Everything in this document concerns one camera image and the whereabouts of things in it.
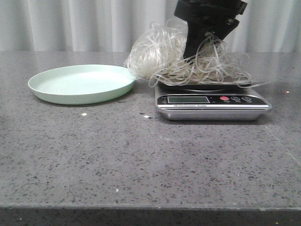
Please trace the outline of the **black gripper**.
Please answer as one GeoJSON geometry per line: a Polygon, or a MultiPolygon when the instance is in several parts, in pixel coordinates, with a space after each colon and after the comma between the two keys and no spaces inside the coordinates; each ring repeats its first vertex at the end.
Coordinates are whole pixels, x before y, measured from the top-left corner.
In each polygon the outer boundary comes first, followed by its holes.
{"type": "Polygon", "coordinates": [[[246,7],[242,0],[179,0],[174,15],[188,22],[183,57],[194,56],[204,46],[207,33],[224,40],[239,25],[236,16],[246,7]]]}

